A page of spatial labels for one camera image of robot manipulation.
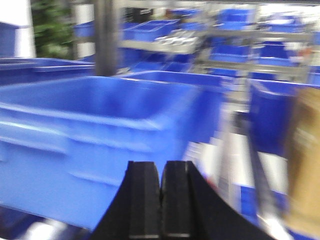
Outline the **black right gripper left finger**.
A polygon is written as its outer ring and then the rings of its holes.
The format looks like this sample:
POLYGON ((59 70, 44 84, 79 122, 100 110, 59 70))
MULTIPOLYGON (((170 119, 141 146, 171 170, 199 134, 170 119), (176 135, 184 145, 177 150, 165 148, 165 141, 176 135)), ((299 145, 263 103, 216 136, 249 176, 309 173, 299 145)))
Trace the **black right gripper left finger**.
POLYGON ((130 161, 91 240, 159 240, 160 185, 154 162, 130 161))

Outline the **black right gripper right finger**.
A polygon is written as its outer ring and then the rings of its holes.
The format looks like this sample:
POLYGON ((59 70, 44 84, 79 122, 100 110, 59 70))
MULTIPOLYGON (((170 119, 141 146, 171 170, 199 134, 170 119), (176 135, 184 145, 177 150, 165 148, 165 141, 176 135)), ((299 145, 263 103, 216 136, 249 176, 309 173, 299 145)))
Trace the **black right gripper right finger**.
POLYGON ((161 179, 163 240, 270 240, 226 203, 191 161, 168 161, 161 179))

